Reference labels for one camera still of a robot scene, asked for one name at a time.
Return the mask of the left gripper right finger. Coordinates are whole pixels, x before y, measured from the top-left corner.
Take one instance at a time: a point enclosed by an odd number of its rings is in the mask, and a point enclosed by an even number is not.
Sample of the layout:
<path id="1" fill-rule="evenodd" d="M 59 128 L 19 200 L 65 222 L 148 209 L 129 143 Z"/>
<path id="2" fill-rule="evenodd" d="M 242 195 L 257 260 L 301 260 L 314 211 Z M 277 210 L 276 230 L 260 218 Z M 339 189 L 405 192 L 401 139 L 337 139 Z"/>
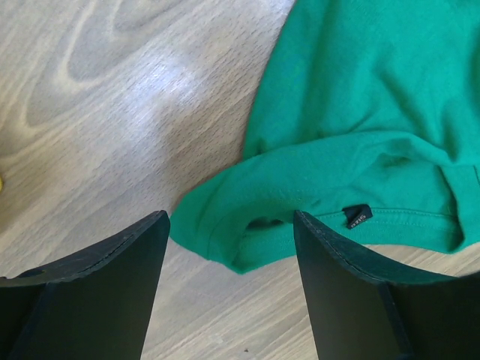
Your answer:
<path id="1" fill-rule="evenodd" d="M 301 282 L 320 359 L 477 359 L 479 274 L 383 256 L 297 211 Z"/>

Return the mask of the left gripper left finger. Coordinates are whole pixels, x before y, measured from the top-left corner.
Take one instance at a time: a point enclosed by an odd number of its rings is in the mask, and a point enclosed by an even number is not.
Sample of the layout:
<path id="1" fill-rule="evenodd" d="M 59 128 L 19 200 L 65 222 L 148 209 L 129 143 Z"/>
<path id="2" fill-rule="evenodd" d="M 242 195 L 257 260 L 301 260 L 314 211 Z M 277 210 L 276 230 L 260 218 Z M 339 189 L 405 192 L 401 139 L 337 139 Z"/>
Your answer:
<path id="1" fill-rule="evenodd" d="M 3 359 L 139 359 L 170 233 L 165 211 L 1 279 Z"/>

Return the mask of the green t shirt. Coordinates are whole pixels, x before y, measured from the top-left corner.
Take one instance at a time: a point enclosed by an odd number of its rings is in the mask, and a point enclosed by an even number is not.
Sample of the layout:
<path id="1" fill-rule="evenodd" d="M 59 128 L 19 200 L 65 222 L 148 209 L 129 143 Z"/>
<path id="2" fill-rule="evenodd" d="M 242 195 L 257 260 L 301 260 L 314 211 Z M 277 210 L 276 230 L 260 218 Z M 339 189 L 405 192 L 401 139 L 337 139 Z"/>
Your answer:
<path id="1" fill-rule="evenodd" d="M 178 245 L 239 274 L 296 252 L 293 215 L 363 245 L 479 241 L 479 3 L 297 1 L 242 159 L 187 193 Z"/>

